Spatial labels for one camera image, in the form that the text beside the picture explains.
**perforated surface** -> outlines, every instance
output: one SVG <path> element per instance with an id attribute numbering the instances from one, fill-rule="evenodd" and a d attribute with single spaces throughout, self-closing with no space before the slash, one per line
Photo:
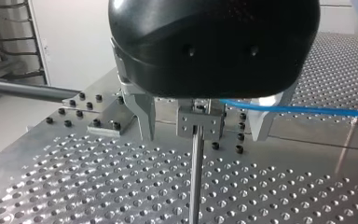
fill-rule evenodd
<path id="1" fill-rule="evenodd" d="M 0 195 L 0 223 L 187 223 L 185 148 L 75 134 L 54 142 Z M 204 157 L 200 223 L 358 223 L 358 179 L 225 154 Z"/>
<path id="2" fill-rule="evenodd" d="M 357 109 L 357 35 L 318 34 L 291 105 Z M 332 116 L 295 117 L 334 122 L 350 121 L 347 118 Z"/>

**black robot housing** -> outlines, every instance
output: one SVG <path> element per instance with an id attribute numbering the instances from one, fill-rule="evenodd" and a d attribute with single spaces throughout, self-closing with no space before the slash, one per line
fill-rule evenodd
<path id="1" fill-rule="evenodd" d="M 110 0 L 126 78 L 156 96 L 248 98 L 298 78 L 318 0 Z"/>

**white wall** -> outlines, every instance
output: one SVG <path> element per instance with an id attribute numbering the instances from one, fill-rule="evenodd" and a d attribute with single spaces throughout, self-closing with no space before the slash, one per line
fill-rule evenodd
<path id="1" fill-rule="evenodd" d="M 116 66 L 108 0 L 32 0 L 51 86 L 82 90 Z"/>
<path id="2" fill-rule="evenodd" d="M 358 34 L 358 17 L 351 0 L 321 0 L 319 31 Z"/>

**metal bracket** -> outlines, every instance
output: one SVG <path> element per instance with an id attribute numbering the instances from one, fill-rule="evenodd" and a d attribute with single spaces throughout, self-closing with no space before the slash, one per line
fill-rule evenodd
<path id="1" fill-rule="evenodd" d="M 288 105 L 292 101 L 298 81 L 296 81 L 289 89 L 276 95 L 253 99 L 251 104 L 255 105 Z M 252 131 L 254 141 L 265 141 L 269 136 L 269 130 L 276 113 L 264 111 L 248 111 L 248 120 Z"/>
<path id="2" fill-rule="evenodd" d="M 211 100 L 208 114 L 193 110 L 191 100 L 179 100 L 176 118 L 176 134 L 185 138 L 192 138 L 195 126 L 202 126 L 204 140 L 218 141 L 224 126 L 225 105 L 218 100 Z"/>
<path id="3" fill-rule="evenodd" d="M 135 115 L 115 100 L 88 126 L 90 133 L 108 137 L 120 137 L 131 125 Z"/>

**perforated metal table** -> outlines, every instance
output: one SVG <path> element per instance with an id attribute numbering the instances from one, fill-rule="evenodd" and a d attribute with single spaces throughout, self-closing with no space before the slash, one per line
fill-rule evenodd
<path id="1" fill-rule="evenodd" d="M 153 142 L 141 141 L 137 121 L 120 138 L 87 133 L 116 97 L 114 73 L 0 153 L 0 223 L 187 223 L 192 144 L 175 134 L 174 100 L 156 100 Z M 293 105 L 357 100 L 358 36 L 319 34 Z M 349 118 L 283 114 L 253 142 L 238 139 L 240 113 L 227 109 L 218 150 L 206 142 L 200 223 L 358 223 L 358 130 L 335 173 Z"/>

